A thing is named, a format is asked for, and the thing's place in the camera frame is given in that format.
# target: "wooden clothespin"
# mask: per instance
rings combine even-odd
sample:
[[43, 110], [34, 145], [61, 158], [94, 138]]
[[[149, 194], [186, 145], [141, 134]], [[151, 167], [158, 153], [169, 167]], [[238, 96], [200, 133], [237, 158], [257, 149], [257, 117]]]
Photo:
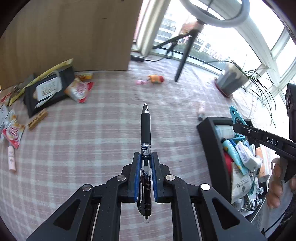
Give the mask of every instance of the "wooden clothespin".
[[33, 130], [39, 124], [39, 122], [42, 121], [47, 116], [48, 116], [48, 112], [46, 109], [43, 109], [42, 111], [40, 111], [39, 114], [34, 118], [34, 120], [28, 124], [29, 130], [30, 131]]

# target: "human hand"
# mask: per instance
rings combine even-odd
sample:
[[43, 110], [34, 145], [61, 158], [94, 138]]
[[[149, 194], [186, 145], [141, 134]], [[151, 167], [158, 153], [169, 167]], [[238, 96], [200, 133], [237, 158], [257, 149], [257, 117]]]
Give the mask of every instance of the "human hand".
[[[280, 197], [283, 194], [283, 187], [281, 186], [281, 182], [279, 180], [279, 177], [281, 176], [281, 167], [278, 163], [274, 166], [274, 179], [270, 184], [270, 188], [268, 190], [268, 193], [266, 195], [267, 205], [270, 208], [277, 208], [280, 206]], [[291, 191], [296, 190], [296, 177], [293, 177], [290, 179], [290, 188]]]

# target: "pen label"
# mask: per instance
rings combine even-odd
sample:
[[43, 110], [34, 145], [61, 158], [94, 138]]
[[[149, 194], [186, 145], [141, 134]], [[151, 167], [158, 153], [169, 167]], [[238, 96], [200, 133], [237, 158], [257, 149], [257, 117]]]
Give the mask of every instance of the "pen label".
[[141, 155], [150, 155], [150, 159], [151, 159], [151, 146], [141, 145]]
[[151, 155], [141, 155], [141, 159], [151, 159]]

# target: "plaid tablecloth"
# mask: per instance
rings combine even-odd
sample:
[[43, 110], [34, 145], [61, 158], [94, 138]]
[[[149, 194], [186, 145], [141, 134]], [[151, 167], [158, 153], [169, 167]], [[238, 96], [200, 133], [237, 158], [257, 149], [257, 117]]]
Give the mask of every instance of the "plaid tablecloth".
[[[0, 216], [18, 241], [24, 241], [85, 183], [106, 183], [121, 173], [140, 150], [140, 116], [146, 102], [151, 114], [152, 151], [172, 174], [187, 183], [211, 183], [196, 129], [196, 105], [206, 101], [206, 115], [230, 117], [234, 105], [249, 117], [252, 97], [242, 90], [225, 99], [215, 88], [214, 74], [185, 65], [179, 82], [179, 62], [131, 62], [127, 72], [94, 74], [94, 87], [84, 104], [72, 99], [48, 108], [33, 131], [26, 129], [15, 150], [17, 171], [8, 171], [5, 140], [0, 144]], [[162, 84], [136, 85], [150, 74]], [[12, 106], [20, 123], [28, 124], [25, 105]], [[264, 109], [254, 106], [251, 118]], [[170, 204], [153, 203], [149, 224], [143, 224], [136, 204], [122, 204], [120, 240], [173, 240]]]

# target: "black tray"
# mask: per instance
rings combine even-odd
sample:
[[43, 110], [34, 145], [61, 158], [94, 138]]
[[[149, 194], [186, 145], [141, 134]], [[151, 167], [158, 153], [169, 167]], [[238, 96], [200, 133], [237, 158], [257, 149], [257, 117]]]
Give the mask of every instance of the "black tray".
[[38, 85], [55, 78], [57, 76], [56, 74], [52, 74], [25, 89], [24, 104], [27, 106], [29, 118], [31, 118], [33, 115], [37, 114], [38, 112], [42, 111], [44, 108], [47, 108], [52, 104], [55, 104], [61, 100], [64, 100], [65, 98], [68, 98], [68, 95], [66, 95], [64, 91], [69, 86], [69, 84], [72, 83], [72, 81], [75, 78], [73, 66], [70, 66], [70, 67], [65, 66], [58, 69], [58, 71], [62, 80], [62, 90], [55, 93], [55, 95], [44, 105], [35, 109], [35, 106], [39, 101], [33, 98], [33, 93], [35, 92], [36, 87]]
[[[250, 119], [244, 119], [249, 126], [253, 126]], [[202, 141], [202, 146], [205, 151], [207, 159], [207, 165], [210, 172], [212, 187], [220, 193], [229, 203], [231, 202], [231, 178], [229, 177], [224, 153], [223, 146], [219, 140], [218, 134], [215, 130], [216, 125], [229, 125], [232, 126], [232, 118], [226, 117], [208, 117], [203, 120], [198, 126], [198, 132]], [[254, 144], [255, 147], [260, 145], [253, 140], [249, 140], [250, 145]], [[260, 187], [264, 188], [264, 193], [259, 196], [264, 200], [266, 196], [266, 183], [259, 183]], [[248, 215], [246, 218], [250, 221], [257, 213], [256, 211]]]

